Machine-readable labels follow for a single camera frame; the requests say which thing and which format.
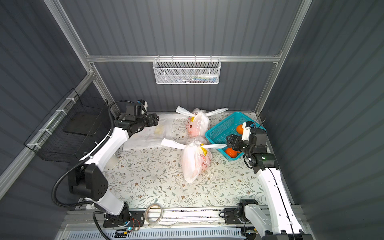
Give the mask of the teal plastic basket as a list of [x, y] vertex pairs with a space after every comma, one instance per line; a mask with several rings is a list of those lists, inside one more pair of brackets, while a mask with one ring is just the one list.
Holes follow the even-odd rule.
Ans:
[[[254, 122], [253, 126], [255, 128], [259, 127], [260, 129], [263, 129], [266, 132], [266, 129], [264, 127], [261, 127], [261, 125], [259, 123], [257, 123], [256, 120], [251, 119], [251, 117], [249, 117], [249, 116], [247, 116], [241, 112], [234, 112], [233, 114], [229, 115], [227, 118], [225, 118], [221, 122], [219, 122], [217, 125], [212, 127], [210, 130], [208, 130], [206, 132], [205, 136], [211, 144], [224, 144], [225, 145], [227, 143], [227, 136], [229, 136], [229, 135], [241, 136], [237, 132], [237, 127], [239, 125], [242, 125], [245, 122], [248, 122], [248, 121]], [[225, 152], [226, 149], [227, 149], [227, 147], [224, 147], [223, 149], [219, 149], [218, 151], [228, 161], [237, 161], [237, 160], [243, 158], [243, 155], [244, 155], [243, 153], [238, 153], [236, 157], [232, 158], [231, 156], [229, 156]], [[273, 156], [274, 159], [276, 159], [276, 157], [272, 153], [269, 153], [269, 152], [267, 152], [267, 153], [268, 153], [268, 155]], [[273, 158], [270, 156], [264, 157], [265, 158], [264, 161], [272, 160]]]

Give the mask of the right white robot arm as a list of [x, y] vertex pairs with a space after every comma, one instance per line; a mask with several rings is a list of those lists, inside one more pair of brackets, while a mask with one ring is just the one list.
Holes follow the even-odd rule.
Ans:
[[244, 127], [243, 135], [228, 135], [227, 147], [243, 153], [245, 164], [253, 169], [264, 190], [270, 215], [259, 204], [241, 200], [238, 216], [251, 223], [263, 240], [311, 240], [298, 222], [283, 186], [280, 166], [274, 154], [268, 152], [267, 133], [261, 128]]

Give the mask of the white plastic bag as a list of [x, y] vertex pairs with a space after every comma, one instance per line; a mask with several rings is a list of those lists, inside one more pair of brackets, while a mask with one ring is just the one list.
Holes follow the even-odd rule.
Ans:
[[159, 124], [154, 127], [144, 128], [134, 134], [123, 144], [123, 150], [142, 150], [153, 147], [161, 147], [163, 139], [172, 139], [173, 122], [176, 115], [159, 115]]

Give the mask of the clear plastic bag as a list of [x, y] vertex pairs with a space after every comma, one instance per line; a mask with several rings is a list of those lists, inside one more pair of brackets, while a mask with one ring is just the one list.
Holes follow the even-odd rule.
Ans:
[[166, 147], [182, 150], [181, 166], [187, 183], [193, 183], [202, 172], [210, 167], [213, 155], [211, 149], [223, 149], [225, 144], [208, 144], [201, 136], [190, 138], [185, 144], [163, 139], [161, 144]]

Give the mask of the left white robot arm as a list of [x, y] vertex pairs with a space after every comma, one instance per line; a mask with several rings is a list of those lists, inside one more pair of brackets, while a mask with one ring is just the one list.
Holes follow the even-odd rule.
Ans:
[[109, 190], [103, 171], [123, 143], [144, 128], [157, 126], [159, 120], [157, 114], [114, 120], [112, 131], [81, 159], [82, 165], [68, 174], [70, 192], [90, 201], [92, 205], [96, 205], [109, 215], [120, 215], [126, 204]]

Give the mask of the cartoon printed plastic bag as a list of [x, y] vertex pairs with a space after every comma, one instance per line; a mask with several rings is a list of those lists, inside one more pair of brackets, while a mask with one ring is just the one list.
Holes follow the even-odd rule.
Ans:
[[211, 126], [209, 117], [221, 114], [227, 111], [228, 108], [221, 108], [215, 111], [206, 112], [205, 110], [200, 110], [198, 108], [194, 109], [192, 112], [178, 106], [176, 113], [188, 117], [186, 123], [186, 129], [190, 137], [205, 137], [206, 132]]

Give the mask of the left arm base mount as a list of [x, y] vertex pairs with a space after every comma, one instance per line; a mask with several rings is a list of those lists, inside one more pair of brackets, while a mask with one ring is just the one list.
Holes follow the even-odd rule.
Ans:
[[145, 211], [129, 211], [122, 212], [119, 216], [113, 216], [110, 214], [105, 215], [103, 223], [104, 228], [140, 228], [145, 222]]

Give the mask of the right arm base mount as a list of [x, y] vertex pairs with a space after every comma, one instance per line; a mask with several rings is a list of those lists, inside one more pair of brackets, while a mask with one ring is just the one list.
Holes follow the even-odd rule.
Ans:
[[226, 225], [230, 224], [252, 224], [256, 226], [263, 220], [263, 212], [258, 205], [239, 205], [236, 208], [226, 208], [219, 213], [219, 216], [225, 220]]

